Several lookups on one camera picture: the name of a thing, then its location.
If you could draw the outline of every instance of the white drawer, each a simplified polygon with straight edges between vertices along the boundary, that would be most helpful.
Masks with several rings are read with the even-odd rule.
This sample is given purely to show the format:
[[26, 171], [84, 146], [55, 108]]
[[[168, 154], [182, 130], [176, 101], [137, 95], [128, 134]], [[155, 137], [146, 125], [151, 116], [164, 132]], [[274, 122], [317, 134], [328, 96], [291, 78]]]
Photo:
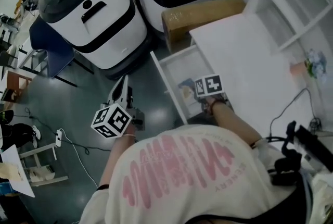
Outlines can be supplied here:
[[195, 101], [184, 101], [179, 84], [187, 79], [196, 80], [213, 74], [213, 70], [202, 55], [200, 49], [193, 45], [160, 61], [154, 52], [150, 52], [155, 65], [163, 79], [167, 92], [170, 94], [184, 124], [187, 120], [202, 112], [201, 105]]

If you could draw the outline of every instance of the pink graphic print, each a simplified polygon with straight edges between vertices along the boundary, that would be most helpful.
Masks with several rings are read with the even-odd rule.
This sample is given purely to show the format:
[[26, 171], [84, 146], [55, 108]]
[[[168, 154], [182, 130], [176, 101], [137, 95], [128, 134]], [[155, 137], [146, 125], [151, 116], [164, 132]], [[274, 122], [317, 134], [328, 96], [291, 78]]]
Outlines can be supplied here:
[[[122, 187], [123, 198], [127, 199], [130, 206], [138, 206], [141, 199], [144, 207], [150, 208], [152, 195], [162, 198], [163, 195], [170, 193], [170, 188], [179, 188], [183, 184], [192, 186], [195, 183], [195, 177], [200, 185], [206, 188], [207, 183], [202, 174], [205, 171], [200, 170], [198, 162], [203, 165], [212, 181], [216, 180], [217, 172], [225, 177], [230, 174], [229, 166], [221, 164], [222, 160], [224, 164], [232, 165], [233, 163], [234, 155], [228, 147], [218, 142], [212, 144], [207, 139], [201, 140], [200, 147], [193, 137], [180, 136], [180, 141], [186, 149], [184, 154], [187, 154], [189, 161], [186, 161], [174, 137], [170, 135], [162, 135], [160, 139], [154, 139], [152, 145], [147, 143], [146, 148], [140, 150], [139, 164], [135, 160], [131, 161], [130, 176], [124, 177]], [[167, 181], [167, 176], [171, 178], [171, 182]]]

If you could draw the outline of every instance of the cardboard box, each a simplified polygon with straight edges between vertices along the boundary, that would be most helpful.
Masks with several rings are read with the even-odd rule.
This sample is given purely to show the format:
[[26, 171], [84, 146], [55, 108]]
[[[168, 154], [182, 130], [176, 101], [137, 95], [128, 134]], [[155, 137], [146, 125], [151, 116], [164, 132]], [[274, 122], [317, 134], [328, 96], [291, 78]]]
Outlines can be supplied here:
[[243, 12], [243, 0], [215, 0], [168, 9], [162, 13], [166, 44], [170, 53], [189, 47], [189, 31]]

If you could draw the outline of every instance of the open drawer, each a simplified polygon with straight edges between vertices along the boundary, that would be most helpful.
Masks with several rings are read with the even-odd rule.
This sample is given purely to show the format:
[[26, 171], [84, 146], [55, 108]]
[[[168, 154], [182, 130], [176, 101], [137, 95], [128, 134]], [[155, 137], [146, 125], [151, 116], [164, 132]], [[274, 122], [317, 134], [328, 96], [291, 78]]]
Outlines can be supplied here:
[[188, 124], [188, 119], [202, 112], [201, 105], [194, 99], [193, 91], [188, 85], [191, 79], [195, 81], [213, 74], [212, 68], [197, 45], [192, 45], [160, 61], [154, 52], [150, 54], [183, 123]]

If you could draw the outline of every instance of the forearm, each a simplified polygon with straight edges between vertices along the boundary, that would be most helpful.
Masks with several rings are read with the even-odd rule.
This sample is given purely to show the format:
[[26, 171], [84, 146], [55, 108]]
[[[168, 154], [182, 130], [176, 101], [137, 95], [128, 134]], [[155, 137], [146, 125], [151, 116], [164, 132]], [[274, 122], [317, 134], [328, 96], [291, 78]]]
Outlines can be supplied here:
[[238, 117], [227, 105], [215, 103], [212, 110], [219, 127], [232, 131], [247, 144], [251, 145], [261, 139], [259, 133]]
[[135, 136], [122, 136], [116, 139], [111, 154], [109, 156], [109, 160], [104, 169], [102, 178], [100, 180], [99, 186], [110, 184], [113, 170], [114, 167], [116, 166], [119, 157], [134, 143], [135, 143]]

